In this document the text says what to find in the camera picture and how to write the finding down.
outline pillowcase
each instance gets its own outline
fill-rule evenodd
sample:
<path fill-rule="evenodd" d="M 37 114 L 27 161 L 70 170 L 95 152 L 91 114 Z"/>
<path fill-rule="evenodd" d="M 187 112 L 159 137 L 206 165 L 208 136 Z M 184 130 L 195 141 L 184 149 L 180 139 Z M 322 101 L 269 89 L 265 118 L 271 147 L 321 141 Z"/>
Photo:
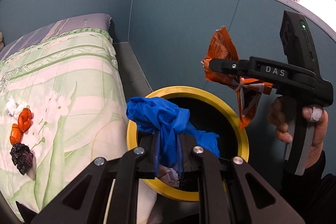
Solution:
<path fill-rule="evenodd" d="M 37 45 L 42 41 L 48 40 L 51 37 L 61 35 L 63 33 L 84 29 L 103 29 L 109 31 L 111 16 L 107 14 L 90 14 L 78 17 L 63 19 L 35 31 L 32 31 L 19 39 L 9 43 L 0 51 L 0 62 L 32 45 Z"/>

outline trash bin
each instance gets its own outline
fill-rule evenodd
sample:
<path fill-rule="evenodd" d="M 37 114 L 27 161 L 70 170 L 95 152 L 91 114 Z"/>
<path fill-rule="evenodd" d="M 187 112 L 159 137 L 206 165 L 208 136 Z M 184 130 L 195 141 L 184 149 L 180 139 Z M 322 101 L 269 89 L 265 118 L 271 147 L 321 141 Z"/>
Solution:
<path fill-rule="evenodd" d="M 239 129 L 239 117 L 231 107 L 215 95 L 189 86 L 169 86 L 156 90 L 146 97 L 162 97 L 181 108 L 189 109 L 189 121 L 196 129 L 214 132 L 219 135 L 217 142 L 220 157 L 231 159 L 238 155 L 248 161 L 248 139 L 245 129 Z M 137 130 L 135 122 L 129 121 L 127 149 L 131 150 L 137 147 L 140 139 L 146 134 L 148 133 Z M 144 182 L 154 191 L 167 198 L 186 202 L 198 201 L 197 180 L 182 180 L 179 188 L 170 187 L 158 178 L 144 180 Z"/>

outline metal screw head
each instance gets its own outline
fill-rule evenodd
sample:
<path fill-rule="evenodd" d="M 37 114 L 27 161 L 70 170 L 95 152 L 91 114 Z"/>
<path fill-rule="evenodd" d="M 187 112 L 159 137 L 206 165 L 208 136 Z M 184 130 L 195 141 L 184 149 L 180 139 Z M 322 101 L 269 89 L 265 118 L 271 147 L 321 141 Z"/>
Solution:
<path fill-rule="evenodd" d="M 145 153 L 145 150 L 142 147 L 136 147 L 136 148 L 134 148 L 133 151 L 137 155 L 141 155 L 141 154 Z"/>
<path fill-rule="evenodd" d="M 244 160 L 241 157 L 236 156 L 236 157 L 233 158 L 233 162 L 235 164 L 241 165 L 241 164 L 243 164 Z"/>
<path fill-rule="evenodd" d="M 193 151 L 196 153 L 196 154 L 202 154 L 204 152 L 204 148 L 202 146 L 195 146 L 193 148 Z"/>
<path fill-rule="evenodd" d="M 102 158 L 102 157 L 99 157 L 99 158 L 96 158 L 95 160 L 94 160 L 94 163 L 95 163 L 95 165 L 103 165 L 104 163 L 105 163 L 105 159 L 104 158 Z"/>

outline crumpled wrapper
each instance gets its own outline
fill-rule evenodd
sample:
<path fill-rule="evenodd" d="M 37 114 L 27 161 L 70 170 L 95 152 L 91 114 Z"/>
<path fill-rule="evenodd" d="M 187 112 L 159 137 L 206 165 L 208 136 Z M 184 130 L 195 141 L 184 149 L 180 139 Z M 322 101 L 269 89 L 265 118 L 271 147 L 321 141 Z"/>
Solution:
<path fill-rule="evenodd" d="M 157 175 L 159 180 L 164 182 L 165 184 L 178 188 L 179 187 L 179 175 L 173 168 L 168 168 L 163 165 L 159 166 L 159 173 Z"/>
<path fill-rule="evenodd" d="M 34 154 L 23 143 L 15 143 L 10 151 L 12 161 L 21 175 L 24 175 L 33 166 Z"/>
<path fill-rule="evenodd" d="M 239 60 L 236 47 L 233 45 L 226 27 L 222 27 L 214 33 L 202 64 L 206 80 L 226 85 L 236 92 L 240 129 L 243 129 L 255 116 L 261 94 L 269 95 L 271 93 L 272 84 L 254 78 L 213 72 L 209 68 L 210 60 L 213 58 Z"/>

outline crumpled tissue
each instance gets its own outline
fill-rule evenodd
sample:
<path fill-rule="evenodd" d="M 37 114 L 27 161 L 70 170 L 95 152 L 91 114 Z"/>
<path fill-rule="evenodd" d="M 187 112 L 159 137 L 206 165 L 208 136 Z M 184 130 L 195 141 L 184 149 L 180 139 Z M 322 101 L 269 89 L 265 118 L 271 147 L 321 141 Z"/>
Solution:
<path fill-rule="evenodd" d="M 21 104 L 17 106 L 14 98 L 11 95 L 9 96 L 8 102 L 5 105 L 5 111 L 7 111 L 9 115 L 13 116 L 16 120 L 24 108 L 29 108 L 27 103 L 21 102 Z"/>

